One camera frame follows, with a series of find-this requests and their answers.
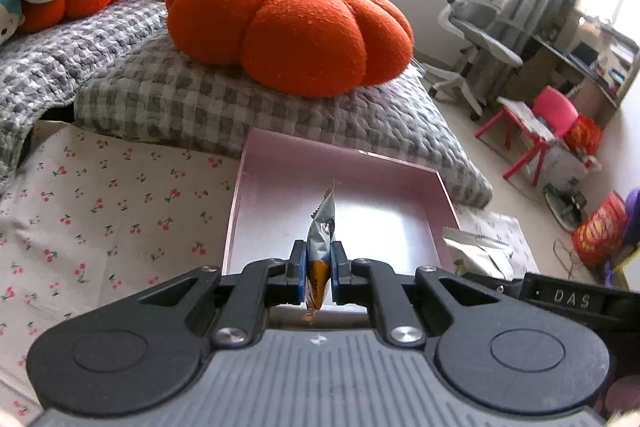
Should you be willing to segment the grey orange snack packet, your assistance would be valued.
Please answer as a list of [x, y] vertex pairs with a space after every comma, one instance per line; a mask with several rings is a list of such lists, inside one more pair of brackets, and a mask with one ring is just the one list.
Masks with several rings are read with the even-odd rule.
[[322, 308], [331, 277], [331, 246], [335, 235], [335, 182], [326, 187], [320, 204], [311, 213], [306, 238], [305, 306], [303, 320], [311, 325]]

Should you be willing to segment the white text snack packet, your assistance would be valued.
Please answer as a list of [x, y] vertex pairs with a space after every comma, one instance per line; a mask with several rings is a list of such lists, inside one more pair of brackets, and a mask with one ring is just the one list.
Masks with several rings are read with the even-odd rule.
[[513, 249], [495, 239], [458, 229], [444, 228], [442, 239], [449, 248], [454, 273], [486, 275], [510, 281], [515, 277]]

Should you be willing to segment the pink silver cardboard box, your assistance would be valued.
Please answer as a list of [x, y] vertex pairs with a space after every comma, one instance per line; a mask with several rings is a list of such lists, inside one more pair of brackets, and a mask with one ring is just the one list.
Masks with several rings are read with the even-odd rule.
[[459, 223], [440, 174], [385, 156], [250, 130], [230, 211], [222, 269], [286, 258], [311, 213], [335, 187], [335, 237], [347, 257], [388, 263], [399, 274], [454, 265], [442, 231]]

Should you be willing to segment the red yellow snack bag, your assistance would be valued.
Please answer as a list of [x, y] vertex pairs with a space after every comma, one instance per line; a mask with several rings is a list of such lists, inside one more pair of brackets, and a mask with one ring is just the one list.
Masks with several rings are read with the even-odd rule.
[[625, 199], [611, 191], [572, 233], [573, 248], [582, 264], [589, 269], [603, 265], [620, 245], [627, 222]]

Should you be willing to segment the red gift bag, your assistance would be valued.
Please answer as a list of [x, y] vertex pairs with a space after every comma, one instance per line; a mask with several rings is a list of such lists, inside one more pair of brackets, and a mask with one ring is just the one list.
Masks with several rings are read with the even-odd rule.
[[564, 141], [574, 153], [594, 156], [602, 140], [603, 131], [589, 117], [579, 114]]

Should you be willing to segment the cherry print cloth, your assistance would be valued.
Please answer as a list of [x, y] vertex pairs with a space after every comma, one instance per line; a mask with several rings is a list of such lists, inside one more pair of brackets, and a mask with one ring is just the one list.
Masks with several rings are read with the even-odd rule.
[[[39, 414], [25, 362], [46, 329], [202, 265], [222, 270], [241, 157], [37, 124], [1, 197], [3, 424]], [[518, 221], [452, 205], [456, 229], [513, 241], [518, 271], [535, 269]]]

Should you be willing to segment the red pink child chair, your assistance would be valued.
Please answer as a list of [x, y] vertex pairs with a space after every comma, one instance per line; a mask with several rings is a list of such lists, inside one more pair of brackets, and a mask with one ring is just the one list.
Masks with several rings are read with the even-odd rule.
[[517, 127], [521, 134], [527, 136], [532, 146], [522, 154], [503, 173], [503, 179], [507, 180], [517, 173], [535, 157], [538, 158], [534, 171], [532, 185], [536, 186], [540, 179], [542, 165], [546, 159], [548, 150], [561, 140], [570, 129], [573, 128], [579, 113], [574, 104], [560, 91], [551, 86], [546, 86], [536, 96], [533, 106], [529, 107], [521, 101], [510, 100], [499, 96], [500, 109], [494, 116], [488, 119], [477, 132], [476, 139], [485, 134], [500, 119], [506, 120], [506, 135], [504, 146], [511, 147], [512, 128]]

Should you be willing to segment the dark desk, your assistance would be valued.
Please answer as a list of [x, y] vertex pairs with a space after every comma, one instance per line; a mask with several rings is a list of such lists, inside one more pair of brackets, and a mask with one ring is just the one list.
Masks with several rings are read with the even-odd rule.
[[561, 23], [529, 37], [521, 58], [523, 65], [506, 80], [506, 98], [530, 105], [544, 87], [552, 87], [605, 128], [634, 79], [639, 45], [572, 9]]

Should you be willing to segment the orange pumpkin plush cushion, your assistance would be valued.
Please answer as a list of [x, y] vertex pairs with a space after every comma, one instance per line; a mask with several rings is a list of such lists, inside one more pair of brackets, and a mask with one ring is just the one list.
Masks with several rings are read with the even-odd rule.
[[329, 98], [398, 77], [413, 32], [388, 0], [165, 0], [176, 48], [263, 86]]

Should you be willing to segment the grey checkered quilt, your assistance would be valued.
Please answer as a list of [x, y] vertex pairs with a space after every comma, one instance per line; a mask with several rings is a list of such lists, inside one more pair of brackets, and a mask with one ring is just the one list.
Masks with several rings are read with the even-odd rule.
[[182, 55], [164, 0], [122, 0], [1, 48], [1, 179], [51, 110], [93, 132], [237, 158], [254, 128], [356, 148], [439, 172], [454, 202], [484, 207], [492, 187], [427, 95], [421, 72], [334, 98], [296, 98], [233, 66]]

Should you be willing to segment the grey office chair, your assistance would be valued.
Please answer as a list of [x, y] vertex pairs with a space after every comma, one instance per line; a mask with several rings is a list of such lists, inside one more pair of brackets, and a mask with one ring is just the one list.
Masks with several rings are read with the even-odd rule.
[[472, 121], [478, 121], [483, 116], [484, 108], [484, 103], [475, 98], [466, 80], [477, 55], [486, 51], [498, 62], [511, 68], [523, 64], [518, 54], [489, 33], [498, 22], [500, 11], [500, 6], [494, 0], [447, 0], [446, 6], [438, 14], [439, 26], [470, 45], [461, 50], [462, 65], [454, 70], [422, 64], [423, 77], [435, 79], [427, 90], [428, 95], [435, 98], [439, 91], [457, 89], [471, 106]]

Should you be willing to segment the small orange pumpkin cushion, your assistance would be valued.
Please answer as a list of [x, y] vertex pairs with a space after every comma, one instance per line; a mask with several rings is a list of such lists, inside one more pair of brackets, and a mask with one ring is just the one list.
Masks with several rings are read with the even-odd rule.
[[17, 28], [17, 31], [20, 34], [33, 34], [64, 20], [80, 20], [96, 14], [117, 1], [119, 0], [52, 0], [40, 4], [23, 1], [24, 23]]

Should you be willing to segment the blue monkey plush toy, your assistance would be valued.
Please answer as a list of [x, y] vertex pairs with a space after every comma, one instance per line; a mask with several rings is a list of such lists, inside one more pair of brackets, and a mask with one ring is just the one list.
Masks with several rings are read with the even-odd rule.
[[9, 40], [24, 23], [21, 0], [0, 0], [0, 44]]

